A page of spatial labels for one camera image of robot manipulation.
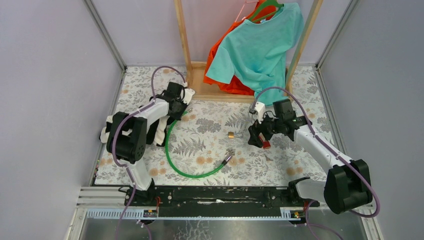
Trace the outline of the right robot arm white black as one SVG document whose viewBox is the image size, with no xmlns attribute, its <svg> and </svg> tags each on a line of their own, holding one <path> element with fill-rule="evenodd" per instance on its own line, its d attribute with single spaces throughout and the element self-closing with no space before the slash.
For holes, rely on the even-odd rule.
<svg viewBox="0 0 424 240">
<path fill-rule="evenodd" d="M 289 99 L 274 102 L 273 109 L 269 116 L 262 102 L 253 103 L 249 112 L 257 119 L 248 128 L 248 144 L 261 148 L 264 140 L 284 135 L 311 155 L 326 174 L 325 180 L 302 177 L 290 181 L 286 198 L 291 205 L 315 200 L 341 214 L 373 201 L 369 167 L 364 160 L 351 159 L 322 138 L 306 116 L 296 114 Z"/>
</svg>

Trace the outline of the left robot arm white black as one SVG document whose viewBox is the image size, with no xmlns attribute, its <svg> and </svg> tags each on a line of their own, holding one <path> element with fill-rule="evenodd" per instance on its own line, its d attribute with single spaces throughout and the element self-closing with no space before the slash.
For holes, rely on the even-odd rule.
<svg viewBox="0 0 424 240">
<path fill-rule="evenodd" d="M 131 113 L 115 113 L 105 128 L 106 150 L 118 166 L 127 170 L 137 190 L 135 197 L 144 206 L 155 200 L 155 192 L 150 188 L 153 179 L 142 159 L 146 146 L 164 143 L 168 120 L 180 120 L 195 93 L 187 84 L 170 82 L 166 90 L 152 96 L 147 105 Z"/>
</svg>

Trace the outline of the red cable lock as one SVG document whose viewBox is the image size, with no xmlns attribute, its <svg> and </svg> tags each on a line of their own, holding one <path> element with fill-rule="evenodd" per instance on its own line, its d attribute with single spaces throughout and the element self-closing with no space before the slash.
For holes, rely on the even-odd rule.
<svg viewBox="0 0 424 240">
<path fill-rule="evenodd" d="M 259 138 L 260 138 L 260 140 L 262 142 L 262 148 L 264 150 L 267 150 L 267 149 L 269 149 L 271 147 L 270 142 L 268 140 L 266 140 L 266 138 L 264 137 L 264 135 L 262 133 L 259 134 Z"/>
</svg>

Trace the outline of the brass padlock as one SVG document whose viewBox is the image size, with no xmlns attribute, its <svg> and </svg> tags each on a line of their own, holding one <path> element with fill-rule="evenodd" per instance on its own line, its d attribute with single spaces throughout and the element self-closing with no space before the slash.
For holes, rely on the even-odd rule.
<svg viewBox="0 0 424 240">
<path fill-rule="evenodd" d="M 240 139 L 243 138 L 242 132 L 228 132 L 227 136 L 229 139 Z"/>
</svg>

